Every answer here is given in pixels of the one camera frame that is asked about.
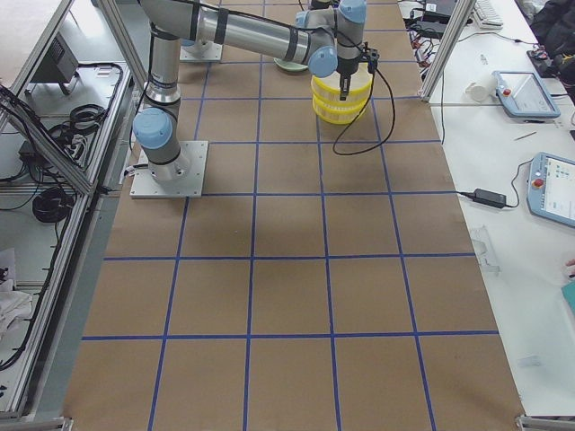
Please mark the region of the clear plastic piece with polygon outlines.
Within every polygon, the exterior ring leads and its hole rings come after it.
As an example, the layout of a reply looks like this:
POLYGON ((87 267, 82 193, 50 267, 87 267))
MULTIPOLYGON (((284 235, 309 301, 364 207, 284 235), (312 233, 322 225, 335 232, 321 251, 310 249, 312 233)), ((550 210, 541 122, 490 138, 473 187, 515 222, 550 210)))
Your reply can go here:
POLYGON ((497 276, 500 273, 500 264, 487 228, 485 226, 474 227, 469 230, 469 234, 480 270, 483 273, 497 276))

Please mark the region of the near teach pendant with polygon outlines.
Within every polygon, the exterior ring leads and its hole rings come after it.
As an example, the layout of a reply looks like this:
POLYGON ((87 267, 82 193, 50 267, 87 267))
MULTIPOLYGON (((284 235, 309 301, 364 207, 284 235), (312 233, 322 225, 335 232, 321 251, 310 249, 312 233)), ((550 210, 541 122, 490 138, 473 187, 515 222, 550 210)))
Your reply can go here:
POLYGON ((530 163, 527 204, 532 214, 574 226, 574 161, 538 153, 530 163))

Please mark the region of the green round plate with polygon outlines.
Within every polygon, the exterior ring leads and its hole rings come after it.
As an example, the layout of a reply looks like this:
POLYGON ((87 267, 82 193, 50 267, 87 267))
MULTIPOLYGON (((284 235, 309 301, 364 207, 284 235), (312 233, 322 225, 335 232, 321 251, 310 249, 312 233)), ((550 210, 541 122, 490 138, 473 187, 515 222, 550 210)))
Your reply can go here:
POLYGON ((281 58, 274 57, 274 64, 282 71, 290 74, 299 74, 306 72, 308 67, 294 62, 289 62, 281 58))

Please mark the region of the white cup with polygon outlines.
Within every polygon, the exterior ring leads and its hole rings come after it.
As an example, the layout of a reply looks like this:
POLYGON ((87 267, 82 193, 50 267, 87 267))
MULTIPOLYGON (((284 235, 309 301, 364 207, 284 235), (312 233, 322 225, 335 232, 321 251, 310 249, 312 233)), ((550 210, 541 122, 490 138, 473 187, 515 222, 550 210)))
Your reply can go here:
POLYGON ((487 101, 495 94, 497 84, 498 80, 493 74, 482 75, 467 85, 464 94, 472 101, 487 101))

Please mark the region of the black control box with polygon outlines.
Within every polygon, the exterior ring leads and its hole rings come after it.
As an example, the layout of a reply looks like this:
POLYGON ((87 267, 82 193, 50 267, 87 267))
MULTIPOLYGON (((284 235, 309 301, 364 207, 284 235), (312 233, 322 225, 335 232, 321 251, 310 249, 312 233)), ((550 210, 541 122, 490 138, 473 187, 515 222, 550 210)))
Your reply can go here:
POLYGON ((58 84, 64 95, 69 95, 77 84, 79 63, 63 36, 58 33, 49 45, 38 69, 33 75, 33 84, 58 84))

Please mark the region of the far teach pendant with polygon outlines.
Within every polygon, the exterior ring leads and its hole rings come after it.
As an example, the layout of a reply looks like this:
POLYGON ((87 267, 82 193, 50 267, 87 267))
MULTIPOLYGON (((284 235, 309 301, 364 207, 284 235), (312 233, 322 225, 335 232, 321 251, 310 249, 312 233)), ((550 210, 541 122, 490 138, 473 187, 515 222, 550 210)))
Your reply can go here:
POLYGON ((495 92, 509 117, 520 120, 552 120, 561 112, 537 73, 493 71, 495 92))

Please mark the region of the aluminium frame post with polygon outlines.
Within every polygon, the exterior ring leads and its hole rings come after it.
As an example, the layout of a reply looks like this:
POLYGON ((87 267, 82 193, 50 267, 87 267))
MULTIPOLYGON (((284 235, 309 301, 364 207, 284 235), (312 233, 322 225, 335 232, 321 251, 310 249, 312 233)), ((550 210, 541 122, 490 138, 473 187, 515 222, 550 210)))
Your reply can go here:
POLYGON ((449 19, 443 38, 440 41, 438 52, 427 72, 426 78, 420 89, 420 98, 428 102, 444 74, 448 59, 461 35, 467 20, 470 18, 475 0, 461 0, 456 2, 456 7, 449 19))

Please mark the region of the teach pendant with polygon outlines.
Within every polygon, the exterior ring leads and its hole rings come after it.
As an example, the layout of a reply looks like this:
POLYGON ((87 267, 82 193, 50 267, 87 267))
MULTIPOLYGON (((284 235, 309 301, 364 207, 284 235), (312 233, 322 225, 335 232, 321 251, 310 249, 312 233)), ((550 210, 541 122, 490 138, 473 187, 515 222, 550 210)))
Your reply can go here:
POLYGON ((527 204, 532 214, 574 226, 574 161, 538 153, 530 163, 527 204))
POLYGON ((495 92, 509 117, 520 120, 552 120, 561 112, 537 73, 493 71, 495 92))

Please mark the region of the black power adapter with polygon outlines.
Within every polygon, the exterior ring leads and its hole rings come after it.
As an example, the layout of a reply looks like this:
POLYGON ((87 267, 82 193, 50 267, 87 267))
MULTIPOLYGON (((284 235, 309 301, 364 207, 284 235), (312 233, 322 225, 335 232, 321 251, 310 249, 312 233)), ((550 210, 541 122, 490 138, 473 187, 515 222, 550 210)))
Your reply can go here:
POLYGON ((473 201, 495 208, 504 208, 507 206, 507 197, 505 195, 486 189, 475 189, 473 192, 473 201))

